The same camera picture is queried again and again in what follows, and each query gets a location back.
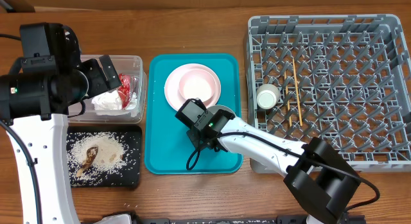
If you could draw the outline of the white napkin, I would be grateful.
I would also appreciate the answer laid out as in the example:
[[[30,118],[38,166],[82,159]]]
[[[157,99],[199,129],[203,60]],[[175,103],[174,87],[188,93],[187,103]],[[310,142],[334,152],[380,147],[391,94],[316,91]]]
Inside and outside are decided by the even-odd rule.
[[[129,102],[126,102],[126,107],[123,108],[123,100],[118,91],[105,92],[93,97],[91,103],[98,116],[120,116],[130,114],[135,117],[138,113],[137,95],[132,93]]]

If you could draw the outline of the cream paper cup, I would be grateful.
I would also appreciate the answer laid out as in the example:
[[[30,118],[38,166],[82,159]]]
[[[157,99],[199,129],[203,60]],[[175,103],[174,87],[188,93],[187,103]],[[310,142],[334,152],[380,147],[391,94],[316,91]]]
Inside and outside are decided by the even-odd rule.
[[[274,108],[280,98],[279,89],[272,84],[263,84],[257,90],[257,104],[260,108],[268,110]]]

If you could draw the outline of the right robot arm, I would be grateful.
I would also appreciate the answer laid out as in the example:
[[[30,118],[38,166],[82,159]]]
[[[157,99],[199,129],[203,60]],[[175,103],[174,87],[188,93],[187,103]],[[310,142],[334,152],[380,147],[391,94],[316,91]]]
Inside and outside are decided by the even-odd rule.
[[[358,174],[326,141],[291,141],[244,122],[225,106],[206,108],[188,99],[175,117],[188,127],[196,150],[237,153],[280,174],[307,223],[339,223],[360,185]]]

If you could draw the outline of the grey bowl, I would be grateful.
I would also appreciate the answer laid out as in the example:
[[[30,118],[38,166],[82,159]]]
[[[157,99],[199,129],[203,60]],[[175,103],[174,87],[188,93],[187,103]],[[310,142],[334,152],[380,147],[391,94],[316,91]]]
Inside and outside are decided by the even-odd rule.
[[[236,114],[229,107],[224,105],[213,105],[207,109],[213,115],[223,116],[228,119],[236,117]]]

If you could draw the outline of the red snack wrapper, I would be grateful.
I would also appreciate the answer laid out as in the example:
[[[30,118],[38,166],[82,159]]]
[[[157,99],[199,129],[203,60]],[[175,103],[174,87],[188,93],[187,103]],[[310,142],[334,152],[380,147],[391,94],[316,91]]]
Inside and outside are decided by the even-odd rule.
[[[132,97],[132,77],[121,73],[119,75],[121,86],[118,87],[118,94],[122,102],[122,109],[125,109],[130,103]]]

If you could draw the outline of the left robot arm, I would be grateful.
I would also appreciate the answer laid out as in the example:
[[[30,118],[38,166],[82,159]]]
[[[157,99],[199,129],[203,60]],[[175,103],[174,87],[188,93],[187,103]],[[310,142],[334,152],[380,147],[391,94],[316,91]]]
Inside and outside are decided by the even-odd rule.
[[[109,56],[82,61],[74,31],[26,24],[23,55],[1,77],[1,126],[15,154],[25,223],[78,223],[67,165],[69,107],[116,89]]]

